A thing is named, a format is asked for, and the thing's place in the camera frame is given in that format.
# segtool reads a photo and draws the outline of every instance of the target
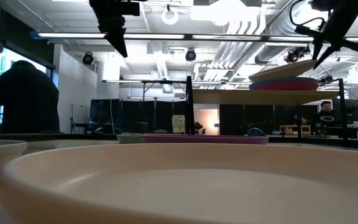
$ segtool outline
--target ceiling duct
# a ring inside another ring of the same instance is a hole
[[[263,35],[297,35],[295,33],[295,26],[290,21],[290,13],[294,18],[294,21],[303,21],[306,12],[301,12],[301,9],[309,6],[308,1],[296,4],[292,10],[291,5],[293,1],[290,1],[280,15],[263,31]],[[255,62],[258,64],[267,64],[271,62],[279,53],[283,52],[286,46],[272,46],[265,45],[259,54],[255,57]]]

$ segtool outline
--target cable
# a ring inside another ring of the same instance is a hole
[[[114,122],[112,121],[112,109],[111,109],[111,103],[112,103],[112,100],[110,100],[110,116],[111,116],[111,127],[112,127],[112,133],[114,135],[116,135],[116,132],[114,130]]]
[[[297,24],[296,22],[293,21],[293,18],[292,18],[292,10],[293,10],[293,7],[294,5],[298,4],[299,2],[302,2],[303,0],[297,0],[294,4],[292,4],[291,8],[290,8],[290,20],[291,20],[291,23],[294,24],[295,26],[303,26],[305,24],[308,24],[309,22],[313,22],[315,20],[318,20],[318,19],[321,19],[322,22],[326,22],[324,18],[322,17],[316,17],[314,19],[310,19],[306,22],[302,22],[301,24]]]

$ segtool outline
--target purple bowl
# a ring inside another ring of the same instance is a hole
[[[262,144],[269,137],[260,136],[191,136],[191,135],[143,135],[145,143],[226,143],[226,144]]]

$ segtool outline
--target wooden plate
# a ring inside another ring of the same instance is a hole
[[[45,151],[3,170],[23,224],[358,223],[358,152],[245,144]]]
[[[253,82],[272,80],[276,78],[288,78],[297,77],[304,72],[312,69],[315,65],[315,60],[305,60],[301,62],[290,63],[280,67],[275,67],[269,70],[265,70],[256,74],[253,74],[249,79]]]

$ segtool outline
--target black metal pole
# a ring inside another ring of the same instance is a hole
[[[153,131],[156,130],[156,125],[157,125],[157,97],[154,98]]]
[[[341,102],[341,119],[342,119],[342,136],[344,140],[344,146],[347,146],[347,112],[345,105],[345,88],[343,85],[343,79],[338,78],[339,82],[339,101]]]
[[[144,95],[146,94],[145,92],[146,89],[146,83],[143,82],[143,102],[142,102],[142,121],[145,121],[145,112],[144,112],[144,107],[145,107],[145,103],[144,103]]]
[[[302,138],[302,106],[296,106],[296,124],[298,125],[298,140]]]
[[[193,104],[193,84],[191,82],[191,76],[187,76],[187,114],[188,114],[188,128],[190,134],[196,134],[194,130],[194,104]]]

